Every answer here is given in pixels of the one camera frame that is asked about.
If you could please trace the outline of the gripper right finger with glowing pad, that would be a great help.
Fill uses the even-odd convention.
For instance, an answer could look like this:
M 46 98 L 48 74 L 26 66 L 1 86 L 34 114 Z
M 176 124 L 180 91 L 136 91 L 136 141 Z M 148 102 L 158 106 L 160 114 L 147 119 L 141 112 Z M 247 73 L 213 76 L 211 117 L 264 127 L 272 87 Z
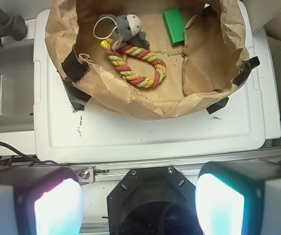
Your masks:
M 281 160 L 205 163 L 195 205 L 206 235 L 281 235 Z

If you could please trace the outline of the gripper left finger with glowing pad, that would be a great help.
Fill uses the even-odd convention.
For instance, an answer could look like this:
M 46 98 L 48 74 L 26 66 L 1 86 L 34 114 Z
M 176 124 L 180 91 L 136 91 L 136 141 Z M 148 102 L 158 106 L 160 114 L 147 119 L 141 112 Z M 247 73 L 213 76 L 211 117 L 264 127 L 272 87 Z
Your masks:
M 77 235 L 84 193 L 66 166 L 0 166 L 0 235 Z

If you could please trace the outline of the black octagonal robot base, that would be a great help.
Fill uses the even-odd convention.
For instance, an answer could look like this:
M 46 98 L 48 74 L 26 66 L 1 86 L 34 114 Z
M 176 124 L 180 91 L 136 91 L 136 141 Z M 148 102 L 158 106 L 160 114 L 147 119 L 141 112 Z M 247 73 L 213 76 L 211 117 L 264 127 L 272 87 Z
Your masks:
M 134 168 L 107 196 L 112 235 L 201 235 L 196 186 L 172 166 Z

